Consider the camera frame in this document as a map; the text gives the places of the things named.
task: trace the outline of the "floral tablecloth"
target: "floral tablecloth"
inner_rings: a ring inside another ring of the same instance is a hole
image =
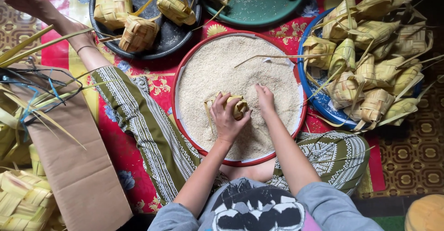
[[[88,15],[89,0],[51,0],[52,3],[62,13],[69,15],[83,24],[91,25]],[[261,28],[252,30],[262,33],[280,41],[284,44],[290,53],[297,53],[297,48],[301,36],[306,26],[311,22],[313,17],[319,15],[326,9],[337,6],[342,0],[306,0],[306,3],[300,7],[293,15],[292,20],[287,21],[277,27]],[[210,15],[204,14],[204,22],[210,19]],[[128,75],[145,74],[149,83],[150,94],[158,102],[158,104],[168,113],[171,114],[171,87],[178,64],[185,56],[186,52],[195,45],[199,39],[205,39],[216,33],[234,30],[235,28],[228,24],[218,21],[211,21],[206,24],[200,34],[196,34],[194,42],[187,49],[175,52],[174,55],[155,61],[129,61],[116,56],[103,44],[97,45],[103,55],[118,68],[122,69]],[[57,37],[57,33],[51,31],[42,37],[42,43],[48,42]],[[80,59],[69,46],[68,42],[62,41],[57,45],[46,48],[41,53],[41,63],[43,65],[51,65],[69,69],[73,75],[77,76],[86,72],[85,67]],[[84,83],[91,83],[89,77],[83,79]],[[130,205],[134,212],[153,212],[160,208],[159,201],[156,198],[154,187],[151,180],[142,166],[142,157],[136,149],[134,138],[125,135],[116,124],[116,119],[111,114],[111,110],[98,96],[97,92],[92,88],[84,91],[84,95],[88,105],[97,121],[100,133],[108,149],[110,158],[118,172],[122,187],[125,189]],[[315,117],[308,117],[304,131],[307,132],[325,132],[331,129],[324,123],[321,123]],[[378,176],[374,173],[366,174],[369,183],[365,184],[361,190],[374,191],[375,185],[372,186],[372,180]]]

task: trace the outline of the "person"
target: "person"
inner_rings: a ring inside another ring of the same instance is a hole
[[[16,10],[54,25],[60,35],[86,26],[74,23],[48,0],[3,0]],[[332,131],[307,135],[297,144],[274,109],[274,95],[265,85],[252,85],[273,142],[276,158],[250,167],[222,162],[237,134],[252,117],[232,116],[238,100],[222,106],[230,93],[219,94],[210,114],[217,139],[201,157],[150,97],[142,77],[129,78],[98,51],[91,33],[68,39],[92,72],[95,83],[124,132],[134,135],[162,208],[149,231],[381,231],[363,217],[349,195],[369,159],[367,142],[357,135]]]

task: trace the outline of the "cardboard box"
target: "cardboard box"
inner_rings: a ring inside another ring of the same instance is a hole
[[[10,67],[29,68],[25,64]],[[51,69],[47,66],[37,68]],[[42,73],[49,75],[50,70]],[[32,73],[26,77],[51,89],[48,83]],[[51,78],[59,81],[71,79],[57,71],[52,72]],[[11,87],[24,100],[33,97],[34,92],[26,87],[13,84]],[[77,88],[76,83],[71,83],[59,94]],[[115,231],[132,217],[132,212],[83,93],[78,93],[67,101],[66,106],[61,104],[47,115],[86,148],[42,117],[56,136],[39,120],[28,126],[67,229]]]

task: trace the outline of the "bracelet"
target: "bracelet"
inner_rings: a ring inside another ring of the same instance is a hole
[[[97,49],[97,51],[99,51],[99,49],[96,46],[82,46],[79,48],[79,50],[77,50],[77,55],[79,55],[80,50],[82,50],[82,48],[84,48],[84,47],[92,47],[92,48]]]

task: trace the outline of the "batik pants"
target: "batik pants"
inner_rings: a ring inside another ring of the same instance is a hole
[[[92,74],[122,131],[134,135],[162,205],[174,200],[202,158],[192,144],[172,124],[163,109],[150,97],[145,77],[129,78],[122,70],[107,66]],[[360,136],[331,131],[307,135],[298,142],[322,181],[350,195],[358,185],[369,160],[369,145]],[[228,183],[218,173],[214,188]],[[267,183],[288,190],[276,159],[273,178]]]

